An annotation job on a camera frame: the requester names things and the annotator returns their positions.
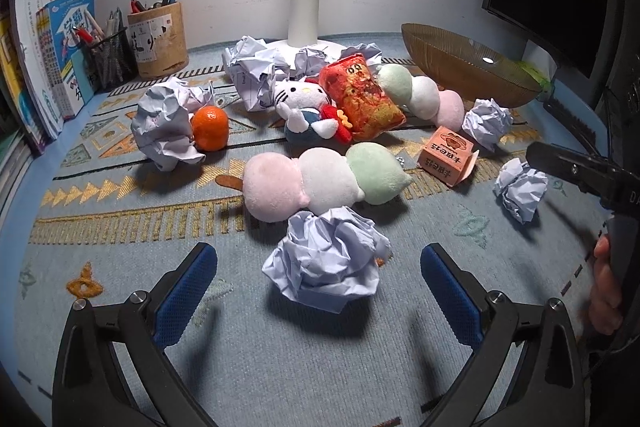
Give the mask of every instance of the pen holder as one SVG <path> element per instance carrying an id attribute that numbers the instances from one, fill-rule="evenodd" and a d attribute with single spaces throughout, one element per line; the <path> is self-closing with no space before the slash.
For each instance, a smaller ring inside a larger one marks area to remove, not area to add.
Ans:
<path id="1" fill-rule="evenodd" d="M 189 64 L 179 2 L 132 13 L 127 19 L 142 78 L 167 76 Z"/>
<path id="2" fill-rule="evenodd" d="M 102 89 L 111 90 L 138 75 L 136 58 L 129 46 L 127 29 L 89 46 Z"/>

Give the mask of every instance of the blue gripper pad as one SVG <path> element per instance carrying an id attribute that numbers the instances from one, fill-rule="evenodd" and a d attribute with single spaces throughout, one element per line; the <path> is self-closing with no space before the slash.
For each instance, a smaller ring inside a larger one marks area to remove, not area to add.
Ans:
<path id="1" fill-rule="evenodd" d="M 480 312 L 465 289 L 431 247 L 422 250 L 420 269 L 458 342 L 476 350 L 484 338 Z"/>
<path id="2" fill-rule="evenodd" d="M 178 343 L 217 270 L 216 249 L 206 245 L 156 312 L 154 342 L 160 349 Z"/>

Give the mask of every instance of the mandarin orange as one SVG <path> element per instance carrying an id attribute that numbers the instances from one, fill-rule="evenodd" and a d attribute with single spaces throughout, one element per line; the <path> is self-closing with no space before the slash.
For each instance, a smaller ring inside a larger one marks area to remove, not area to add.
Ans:
<path id="1" fill-rule="evenodd" d="M 219 151 L 229 140 L 229 119 L 224 110 L 207 105 L 196 111 L 191 119 L 193 139 L 197 149 Z"/>

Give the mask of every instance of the label on pen holder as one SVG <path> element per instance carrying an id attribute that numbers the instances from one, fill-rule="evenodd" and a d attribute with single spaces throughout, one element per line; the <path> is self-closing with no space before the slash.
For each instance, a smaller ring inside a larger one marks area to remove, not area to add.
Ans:
<path id="1" fill-rule="evenodd" d="M 133 40 L 133 52 L 137 62 L 152 62 L 156 60 L 156 41 L 164 38 L 173 25 L 171 14 L 154 17 L 129 26 Z"/>

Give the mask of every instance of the orange paper box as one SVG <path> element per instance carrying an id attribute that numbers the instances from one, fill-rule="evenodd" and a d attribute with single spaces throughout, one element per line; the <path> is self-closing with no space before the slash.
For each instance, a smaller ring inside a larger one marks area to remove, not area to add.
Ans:
<path id="1" fill-rule="evenodd" d="M 447 187 L 466 180 L 476 165 L 479 151 L 474 145 L 446 127 L 439 127 L 422 148 L 418 165 Z"/>

